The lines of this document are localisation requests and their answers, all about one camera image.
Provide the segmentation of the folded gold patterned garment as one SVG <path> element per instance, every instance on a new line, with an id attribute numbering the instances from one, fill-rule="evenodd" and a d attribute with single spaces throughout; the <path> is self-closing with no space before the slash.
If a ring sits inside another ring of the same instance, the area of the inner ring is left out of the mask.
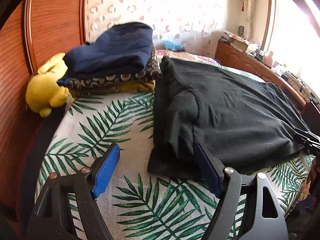
<path id="1" fill-rule="evenodd" d="M 126 92 L 153 92 L 156 81 L 126 81 L 106 87 L 70 89 L 72 97 L 79 98 L 89 95 L 107 95 Z"/>

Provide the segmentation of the dark circle patterned garment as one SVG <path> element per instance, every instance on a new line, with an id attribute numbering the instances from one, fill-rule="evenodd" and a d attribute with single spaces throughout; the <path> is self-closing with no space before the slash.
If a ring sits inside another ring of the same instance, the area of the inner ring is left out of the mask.
<path id="1" fill-rule="evenodd" d="M 105 88 L 111 85 L 126 85 L 129 82 L 151 82 L 155 81 L 161 76 L 161 69 L 159 62 L 157 61 L 156 48 L 153 47 L 151 56 L 146 65 L 146 70 L 141 73 L 133 74 L 113 74 L 105 77 L 95 77 L 89 79 L 76 79 L 68 78 L 67 81 L 62 81 L 62 86 L 66 86 L 70 89 L 83 89 L 83 88 Z"/>

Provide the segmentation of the black t-shirt white print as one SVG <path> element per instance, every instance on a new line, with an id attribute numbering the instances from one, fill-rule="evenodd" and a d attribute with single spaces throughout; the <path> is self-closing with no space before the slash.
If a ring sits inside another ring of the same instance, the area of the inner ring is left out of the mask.
<path id="1" fill-rule="evenodd" d="M 302 150 L 293 135 L 308 126 L 275 84 L 167 56 L 160 68 L 149 173 L 201 178 L 198 144 L 240 173 L 281 164 Z"/>

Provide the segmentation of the white electronics on sideboard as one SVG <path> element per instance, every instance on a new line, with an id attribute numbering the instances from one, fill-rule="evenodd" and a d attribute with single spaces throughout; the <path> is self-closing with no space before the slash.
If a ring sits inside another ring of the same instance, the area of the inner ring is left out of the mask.
<path id="1" fill-rule="evenodd" d="M 301 96 L 305 99 L 311 97 L 310 89 L 303 83 L 302 80 L 294 76 L 291 72 L 285 72 L 281 77 Z"/>

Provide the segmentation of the blue object at bedhead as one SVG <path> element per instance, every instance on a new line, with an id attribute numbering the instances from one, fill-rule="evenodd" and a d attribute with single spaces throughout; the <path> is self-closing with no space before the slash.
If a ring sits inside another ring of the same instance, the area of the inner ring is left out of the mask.
<path id="1" fill-rule="evenodd" d="M 175 51 L 175 52 L 183 52 L 185 49 L 183 48 L 182 45 L 177 45 L 174 42 L 171 41 L 164 41 L 163 42 L 163 47 L 165 50 L 170 50 L 170 51 Z"/>

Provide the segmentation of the palm leaf print sheet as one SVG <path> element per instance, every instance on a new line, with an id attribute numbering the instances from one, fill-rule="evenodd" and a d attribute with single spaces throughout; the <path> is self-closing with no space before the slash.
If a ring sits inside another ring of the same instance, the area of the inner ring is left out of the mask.
<path id="1" fill-rule="evenodd" d="M 51 173 L 74 174 L 116 143 L 120 159 L 97 200 L 113 238 L 200 239 L 219 201 L 202 181 L 147 172 L 153 149 L 153 103 L 153 93 L 76 99 L 46 150 L 36 194 Z"/>

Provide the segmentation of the yellow plush toy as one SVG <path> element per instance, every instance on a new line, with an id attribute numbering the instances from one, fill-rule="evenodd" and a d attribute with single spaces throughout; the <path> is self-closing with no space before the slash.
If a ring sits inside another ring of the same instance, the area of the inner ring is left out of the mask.
<path id="1" fill-rule="evenodd" d="M 63 61 L 64 56 L 65 53 L 52 56 L 37 70 L 27 85 L 25 93 L 27 106 L 43 118 L 48 117 L 53 108 L 62 107 L 73 101 L 69 89 L 57 84 L 68 70 Z"/>

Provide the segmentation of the floral blanket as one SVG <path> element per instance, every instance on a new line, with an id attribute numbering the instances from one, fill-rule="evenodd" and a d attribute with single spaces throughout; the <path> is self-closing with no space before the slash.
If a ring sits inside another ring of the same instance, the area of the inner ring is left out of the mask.
<path id="1" fill-rule="evenodd" d="M 191 53 L 187 53 L 187 52 L 175 52 L 175 51 L 170 51 L 170 50 L 157 50 L 156 55 L 157 55 L 157 61 L 159 63 L 161 63 L 162 58 L 164 56 L 168 56 L 173 59 L 180 59 L 180 60 L 184 60 L 184 61 L 208 64 L 208 65 L 211 65 L 211 66 L 214 66 L 217 68 L 221 68 L 223 70 L 227 70 L 229 72 L 233 72 L 235 74 L 249 77 L 250 79 L 258 81 L 258 82 L 264 82 L 264 80 L 261 79 L 260 77 L 254 75 L 254 74 L 251 74 L 249 72 L 246 72 L 244 70 L 238 70 L 235 68 L 222 66 L 221 64 L 219 64 L 217 61 L 215 61 L 214 59 L 212 59 L 210 57 L 195 55 L 195 54 L 191 54 Z"/>

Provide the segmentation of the cardboard box on sideboard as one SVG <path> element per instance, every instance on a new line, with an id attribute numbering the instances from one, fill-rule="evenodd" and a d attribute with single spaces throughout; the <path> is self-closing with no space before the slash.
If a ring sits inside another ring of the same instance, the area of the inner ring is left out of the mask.
<path id="1" fill-rule="evenodd" d="M 249 42 L 239 37 L 238 35 L 235 35 L 234 33 L 226 30 L 223 32 L 223 35 L 221 37 L 239 51 L 255 53 L 255 51 L 259 48 L 257 44 Z"/>

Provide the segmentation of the folded navy garment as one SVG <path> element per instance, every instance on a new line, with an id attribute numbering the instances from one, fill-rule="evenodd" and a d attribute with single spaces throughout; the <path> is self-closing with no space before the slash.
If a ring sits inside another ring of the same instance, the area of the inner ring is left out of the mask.
<path id="1" fill-rule="evenodd" d="M 68 69 L 57 84 L 66 86 L 71 79 L 144 73 L 153 49 L 152 34 L 153 29 L 141 22 L 114 25 L 95 42 L 75 47 L 64 56 Z"/>

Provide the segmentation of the circle pattern sheer curtain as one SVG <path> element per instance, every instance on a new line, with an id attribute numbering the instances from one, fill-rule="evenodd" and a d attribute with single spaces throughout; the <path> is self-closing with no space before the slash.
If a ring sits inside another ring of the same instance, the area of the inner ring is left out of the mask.
<path id="1" fill-rule="evenodd" d="M 225 30 L 236 33 L 241 0 L 85 0 L 86 40 L 127 22 L 153 29 L 153 44 L 170 41 L 192 54 L 214 57 Z"/>

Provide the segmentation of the long wooden sideboard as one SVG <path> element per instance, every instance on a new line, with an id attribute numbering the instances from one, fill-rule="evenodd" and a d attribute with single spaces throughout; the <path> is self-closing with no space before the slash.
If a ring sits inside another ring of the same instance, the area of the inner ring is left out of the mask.
<path id="1" fill-rule="evenodd" d="M 221 41 L 217 43 L 215 59 L 223 66 L 246 71 L 260 77 L 265 82 L 278 85 L 296 109 L 302 113 L 306 100 L 282 77 L 272 72 L 268 66 Z"/>

